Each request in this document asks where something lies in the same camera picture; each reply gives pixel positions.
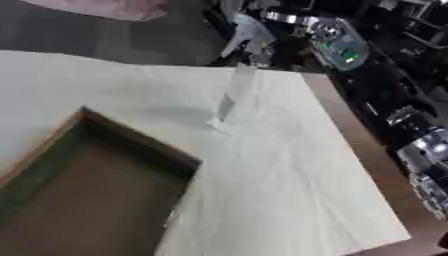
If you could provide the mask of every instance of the gray floor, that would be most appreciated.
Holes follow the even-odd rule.
[[[203,22],[203,0],[167,2],[165,17],[125,22],[1,0],[0,49],[133,64],[206,65],[224,41]]]

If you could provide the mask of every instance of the white cloth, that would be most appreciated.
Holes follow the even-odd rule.
[[[165,15],[164,0],[23,0],[51,9],[117,20],[146,21]]]
[[[232,74],[2,51],[0,170],[87,105],[203,160],[157,256],[342,255],[409,237],[300,74],[256,71],[210,125]]]

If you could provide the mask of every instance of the green light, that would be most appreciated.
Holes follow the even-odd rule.
[[[348,59],[346,59],[345,62],[346,62],[346,63],[350,63],[350,62],[353,62],[354,60],[356,60],[356,58],[355,58],[355,57],[352,57],[352,58],[348,58]]]

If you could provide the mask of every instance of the machine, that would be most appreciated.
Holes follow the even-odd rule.
[[[429,95],[448,89],[448,7],[423,0],[275,3],[243,1],[233,17],[220,2],[207,9],[229,39],[211,65],[237,59],[326,72],[426,208],[447,220],[448,130]]]

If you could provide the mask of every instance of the wooden tray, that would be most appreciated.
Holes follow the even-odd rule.
[[[1,255],[153,255],[199,161],[87,108],[0,189]]]

